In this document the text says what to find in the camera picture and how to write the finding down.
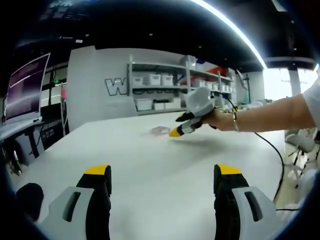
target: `desk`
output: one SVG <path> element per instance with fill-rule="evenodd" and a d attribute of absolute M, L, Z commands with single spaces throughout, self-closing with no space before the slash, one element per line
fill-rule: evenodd
<path fill-rule="evenodd" d="M 215 237 L 214 165 L 238 167 L 248 183 L 271 200 L 281 176 L 276 151 L 253 133 L 203 126 L 180 138 L 151 137 L 157 126 L 174 127 L 180 113 L 87 123 L 47 149 L 20 177 L 17 189 L 38 183 L 44 191 L 39 222 L 48 205 L 84 171 L 112 170 L 112 240 L 212 240 Z M 283 154 L 283 131 L 262 134 Z"/>

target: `hand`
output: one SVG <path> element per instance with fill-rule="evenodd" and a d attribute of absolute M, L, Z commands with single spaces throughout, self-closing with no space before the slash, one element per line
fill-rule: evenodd
<path fill-rule="evenodd" d="M 217 127 L 221 131 L 234 130 L 232 113 L 224 113 L 215 109 L 202 119 L 203 124 L 209 124 L 212 127 Z"/>

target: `ceiling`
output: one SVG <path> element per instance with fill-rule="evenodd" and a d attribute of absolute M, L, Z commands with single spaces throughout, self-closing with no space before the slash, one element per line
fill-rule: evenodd
<path fill-rule="evenodd" d="M 269 68 L 314 67 L 312 60 L 293 60 L 314 59 L 314 50 L 301 26 L 286 12 L 278 12 L 271 0 L 207 3 L 243 31 L 261 56 L 269 59 Z M 51 52 L 49 65 L 53 66 L 67 62 L 72 49 L 90 45 L 162 50 L 243 72 L 262 70 L 238 35 L 190 0 L 35 0 L 27 5 L 31 11 L 17 14 L 23 23 L 7 35 L 0 94 L 5 92 L 10 73 L 26 62 Z M 275 57 L 290 58 L 274 61 Z"/>

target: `ceiling light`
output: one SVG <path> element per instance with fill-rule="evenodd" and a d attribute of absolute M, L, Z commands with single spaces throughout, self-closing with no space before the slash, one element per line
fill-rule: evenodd
<path fill-rule="evenodd" d="M 267 65 L 262 59 L 260 53 L 257 51 L 256 47 L 252 44 L 252 42 L 247 38 L 247 36 L 232 22 L 230 21 L 224 14 L 219 12 L 217 9 L 215 9 L 210 4 L 204 2 L 203 0 L 190 0 L 194 2 L 195 4 L 198 4 L 199 6 L 203 7 L 204 9 L 211 12 L 213 15 L 218 17 L 220 20 L 222 20 L 225 24 L 227 24 L 233 31 L 235 31 L 236 34 L 239 35 L 239 37 L 247 44 L 247 46 L 251 49 L 253 54 L 256 56 L 256 58 L 259 60 L 261 66 L 263 69 L 267 69 Z"/>
<path fill-rule="evenodd" d="M 317 63 L 317 64 L 315 65 L 313 71 L 316 72 L 316 71 L 318 71 L 318 69 L 319 69 L 319 63 Z"/>

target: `monitor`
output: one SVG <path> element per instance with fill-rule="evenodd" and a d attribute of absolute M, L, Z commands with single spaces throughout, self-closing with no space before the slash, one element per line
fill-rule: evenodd
<path fill-rule="evenodd" d="M 40 117 L 42 84 L 50 53 L 38 57 L 12 73 L 6 94 L 6 121 L 37 113 Z"/>

